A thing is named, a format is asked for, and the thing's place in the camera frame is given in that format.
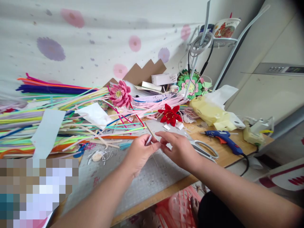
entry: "brown cardboard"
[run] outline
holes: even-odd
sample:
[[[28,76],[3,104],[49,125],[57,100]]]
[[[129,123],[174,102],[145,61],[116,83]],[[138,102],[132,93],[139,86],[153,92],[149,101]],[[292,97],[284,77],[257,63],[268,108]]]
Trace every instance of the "brown cardboard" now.
[[[136,86],[141,86],[143,81],[152,83],[151,75],[162,74],[166,69],[161,59],[156,64],[149,60],[143,68],[140,68],[136,63],[123,79]]]
[[[115,83],[115,84],[118,84],[118,82],[117,82],[114,78],[112,78],[112,79],[111,79],[110,81],[108,81],[107,84],[105,84],[103,87],[107,87],[107,85],[110,87],[110,82]]]

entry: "cotton ball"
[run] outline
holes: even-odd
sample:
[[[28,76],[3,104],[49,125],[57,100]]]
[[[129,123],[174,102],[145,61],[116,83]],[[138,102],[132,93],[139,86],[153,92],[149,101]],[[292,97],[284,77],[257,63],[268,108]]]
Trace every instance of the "cotton ball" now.
[[[95,153],[95,154],[93,154],[93,156],[92,156],[92,160],[93,160],[94,162],[99,161],[101,158],[102,158],[102,154],[101,154],[101,153]]]

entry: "scissors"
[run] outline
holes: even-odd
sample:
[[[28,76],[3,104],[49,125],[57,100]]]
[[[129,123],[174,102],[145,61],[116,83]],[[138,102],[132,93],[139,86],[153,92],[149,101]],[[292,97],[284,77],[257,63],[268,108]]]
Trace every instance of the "scissors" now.
[[[216,152],[215,149],[213,149],[211,146],[209,146],[207,143],[204,143],[202,141],[199,140],[191,140],[190,141],[191,145],[193,146],[193,148],[196,150],[196,152],[198,152],[201,156],[213,161],[214,163],[216,163],[216,161],[214,159],[217,159],[219,157],[219,154]],[[199,144],[203,144],[204,146],[208,147],[214,154],[215,156],[211,155],[210,153],[204,151]]]

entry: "forearm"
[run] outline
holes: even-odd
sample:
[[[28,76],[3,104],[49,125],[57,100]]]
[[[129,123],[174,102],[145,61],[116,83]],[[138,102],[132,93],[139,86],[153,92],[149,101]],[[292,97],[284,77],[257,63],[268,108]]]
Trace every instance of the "forearm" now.
[[[116,208],[133,178],[133,173],[122,163],[52,228],[110,227]]]
[[[246,227],[295,227],[301,218],[300,207],[203,157],[191,169]]]

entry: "hand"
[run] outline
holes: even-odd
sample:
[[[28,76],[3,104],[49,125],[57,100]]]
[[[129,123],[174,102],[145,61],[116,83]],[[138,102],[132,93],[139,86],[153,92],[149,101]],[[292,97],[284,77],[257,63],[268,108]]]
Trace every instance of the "hand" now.
[[[148,146],[145,146],[149,137],[149,134],[145,134],[136,138],[132,142],[128,153],[123,160],[123,164],[128,170],[131,170],[134,177],[139,175],[140,170],[146,164],[149,157],[161,147],[161,143],[154,137],[151,139],[153,144],[149,143]]]
[[[202,157],[185,136],[164,131],[155,134],[161,137],[162,151],[179,167],[191,172],[197,165],[201,165]],[[166,146],[167,143],[171,144],[172,149]]]

